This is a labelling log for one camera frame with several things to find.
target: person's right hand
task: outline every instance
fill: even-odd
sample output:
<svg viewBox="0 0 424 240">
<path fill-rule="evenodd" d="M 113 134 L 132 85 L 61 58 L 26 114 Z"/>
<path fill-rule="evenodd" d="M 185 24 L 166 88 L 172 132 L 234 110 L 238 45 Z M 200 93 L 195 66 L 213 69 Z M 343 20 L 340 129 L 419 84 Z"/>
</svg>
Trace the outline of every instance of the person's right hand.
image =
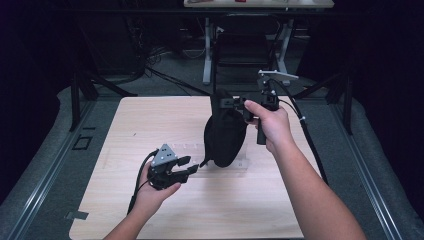
<svg viewBox="0 0 424 240">
<path fill-rule="evenodd" d="M 276 146 L 294 143 L 290 131 L 290 123 L 286 110 L 280 106 L 277 111 L 269 111 L 260 104 L 246 100 L 246 109 L 261 119 L 262 130 L 267 138 L 266 147 L 273 155 L 276 154 Z M 250 124 L 258 125 L 258 119 L 254 119 Z"/>
</svg>

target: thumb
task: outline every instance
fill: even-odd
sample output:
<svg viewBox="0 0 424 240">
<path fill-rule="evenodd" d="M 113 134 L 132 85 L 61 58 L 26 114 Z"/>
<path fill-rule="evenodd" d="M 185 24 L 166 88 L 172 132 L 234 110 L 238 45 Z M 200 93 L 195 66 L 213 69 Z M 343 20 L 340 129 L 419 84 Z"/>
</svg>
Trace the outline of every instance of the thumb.
<svg viewBox="0 0 424 240">
<path fill-rule="evenodd" d="M 172 194 L 174 194 L 178 189 L 180 189 L 180 187 L 181 187 L 181 183 L 177 182 L 171 185 L 170 187 L 161 190 L 160 192 L 161 192 L 161 196 L 163 200 L 167 199 Z"/>
<path fill-rule="evenodd" d="M 262 107 L 254 101 L 246 100 L 244 102 L 244 106 L 249 112 L 253 113 L 253 115 L 259 118 L 264 118 L 266 114 L 268 114 L 268 110 L 266 108 Z"/>
</svg>

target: table leg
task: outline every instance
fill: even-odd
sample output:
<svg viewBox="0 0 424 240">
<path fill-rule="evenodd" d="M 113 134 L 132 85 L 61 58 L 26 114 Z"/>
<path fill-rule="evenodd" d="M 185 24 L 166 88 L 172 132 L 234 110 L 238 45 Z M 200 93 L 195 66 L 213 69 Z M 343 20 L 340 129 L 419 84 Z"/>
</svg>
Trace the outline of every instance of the table leg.
<svg viewBox="0 0 424 240">
<path fill-rule="evenodd" d="M 288 23 L 284 24 L 282 38 L 283 43 L 281 44 L 280 53 L 277 56 L 278 70 L 282 73 L 287 73 L 286 64 L 284 63 L 284 57 L 287 52 L 287 46 L 289 45 L 291 32 L 293 29 L 293 19 L 290 19 Z"/>
<path fill-rule="evenodd" d="M 203 68 L 203 84 L 209 85 L 211 83 L 211 36 L 210 36 L 209 18 L 205 19 L 205 67 Z"/>
</svg>

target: black handle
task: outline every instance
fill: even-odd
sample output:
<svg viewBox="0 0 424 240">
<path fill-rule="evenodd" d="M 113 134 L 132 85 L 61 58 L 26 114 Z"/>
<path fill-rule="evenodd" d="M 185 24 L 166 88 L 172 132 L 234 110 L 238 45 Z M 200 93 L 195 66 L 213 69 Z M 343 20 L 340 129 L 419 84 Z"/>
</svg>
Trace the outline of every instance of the black handle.
<svg viewBox="0 0 424 240">
<path fill-rule="evenodd" d="M 266 144 L 266 136 L 264 131 L 262 130 L 262 123 L 260 118 L 258 119 L 258 136 L 256 138 L 256 143 L 259 145 Z"/>
</svg>

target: wooden board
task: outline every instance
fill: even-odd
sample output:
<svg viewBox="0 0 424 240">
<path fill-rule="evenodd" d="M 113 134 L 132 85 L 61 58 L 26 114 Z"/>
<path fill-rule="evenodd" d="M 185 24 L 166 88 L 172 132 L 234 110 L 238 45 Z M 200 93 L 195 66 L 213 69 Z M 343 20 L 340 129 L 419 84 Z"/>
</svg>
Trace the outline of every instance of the wooden board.
<svg viewBox="0 0 424 240">
<path fill-rule="evenodd" d="M 319 173 L 299 120 L 291 108 L 285 109 L 296 143 Z M 89 215 L 74 220 L 70 237 L 101 239 L 125 217 L 142 161 L 162 144 L 200 163 L 210 116 L 209 97 L 122 99 L 79 208 Z M 138 238 L 302 237 L 277 164 L 265 146 L 256 144 L 256 134 L 248 126 L 244 145 L 229 167 L 209 164 L 191 175 Z"/>
</svg>

